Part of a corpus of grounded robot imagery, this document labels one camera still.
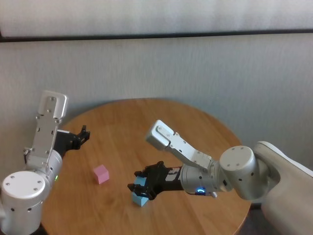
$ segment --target light blue cube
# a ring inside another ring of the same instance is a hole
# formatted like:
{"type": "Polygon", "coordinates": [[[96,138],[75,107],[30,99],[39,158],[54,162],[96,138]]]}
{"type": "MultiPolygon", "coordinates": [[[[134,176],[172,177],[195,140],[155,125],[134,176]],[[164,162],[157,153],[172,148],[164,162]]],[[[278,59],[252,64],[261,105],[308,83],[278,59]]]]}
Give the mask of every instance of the light blue cube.
{"type": "MultiPolygon", "coordinates": [[[[134,184],[145,186],[145,182],[146,182],[146,178],[137,176],[134,184]]],[[[148,201],[147,197],[139,197],[134,192],[132,192],[132,199],[133,199],[133,202],[135,202],[137,205],[141,207],[148,201]]]]}

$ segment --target pink cube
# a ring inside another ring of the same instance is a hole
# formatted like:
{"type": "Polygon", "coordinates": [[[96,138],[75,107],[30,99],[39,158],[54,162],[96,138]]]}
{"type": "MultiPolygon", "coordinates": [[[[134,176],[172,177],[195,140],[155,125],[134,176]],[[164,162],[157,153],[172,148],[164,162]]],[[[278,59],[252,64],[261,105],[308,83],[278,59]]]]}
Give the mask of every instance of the pink cube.
{"type": "Polygon", "coordinates": [[[104,165],[100,165],[93,169],[94,176],[99,184],[106,182],[109,177],[109,171],[104,167],[104,165]]]}

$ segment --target wooden block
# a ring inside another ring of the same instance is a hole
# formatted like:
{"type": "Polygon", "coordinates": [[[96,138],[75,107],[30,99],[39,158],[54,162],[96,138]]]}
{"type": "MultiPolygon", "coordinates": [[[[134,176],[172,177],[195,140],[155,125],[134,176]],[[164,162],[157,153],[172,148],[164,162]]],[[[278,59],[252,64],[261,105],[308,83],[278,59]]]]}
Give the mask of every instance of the wooden block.
{"type": "Polygon", "coordinates": [[[94,176],[99,184],[107,181],[109,176],[109,171],[104,167],[104,165],[100,165],[93,169],[94,176]]]}
{"type": "MultiPolygon", "coordinates": [[[[136,177],[134,184],[144,186],[146,183],[146,178],[136,177]]],[[[147,201],[147,197],[139,197],[134,192],[132,192],[132,200],[139,206],[143,206],[147,201]]]]}

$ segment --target wooden surface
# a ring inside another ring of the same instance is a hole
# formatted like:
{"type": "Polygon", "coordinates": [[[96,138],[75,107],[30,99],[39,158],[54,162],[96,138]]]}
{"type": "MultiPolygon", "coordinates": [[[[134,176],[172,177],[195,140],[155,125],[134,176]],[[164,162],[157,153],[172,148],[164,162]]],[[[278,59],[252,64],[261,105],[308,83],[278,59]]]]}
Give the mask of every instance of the wooden surface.
{"type": "Polygon", "coordinates": [[[63,129],[78,133],[83,124],[90,140],[68,152],[53,190],[45,202],[43,225],[51,235],[232,235],[243,223],[250,203],[232,192],[218,198],[163,192],[140,208],[132,202],[128,183],[134,172],[164,161],[181,162],[154,149],[145,135],[163,120],[196,149],[214,159],[239,145],[236,136],[218,120],[180,103],[133,99],[90,110],[63,129]],[[103,164],[109,181],[98,185],[92,169],[103,164]]]}

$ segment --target black stripe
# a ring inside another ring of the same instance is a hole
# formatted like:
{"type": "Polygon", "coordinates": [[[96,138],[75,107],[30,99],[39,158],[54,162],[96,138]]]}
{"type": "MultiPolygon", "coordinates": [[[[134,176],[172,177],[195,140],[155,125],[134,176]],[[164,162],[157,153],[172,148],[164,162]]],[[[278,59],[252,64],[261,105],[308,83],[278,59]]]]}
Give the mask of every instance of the black stripe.
{"type": "Polygon", "coordinates": [[[172,33],[172,34],[138,34],[138,35],[95,35],[95,36],[62,36],[62,37],[2,37],[0,43],[9,42],[41,42],[41,41],[79,41],[79,40],[113,40],[113,39],[146,39],[146,38],[189,38],[189,37],[216,37],[258,34],[291,34],[313,33],[313,29],[281,29],[255,31],[228,31],[210,33],[172,33]]]}

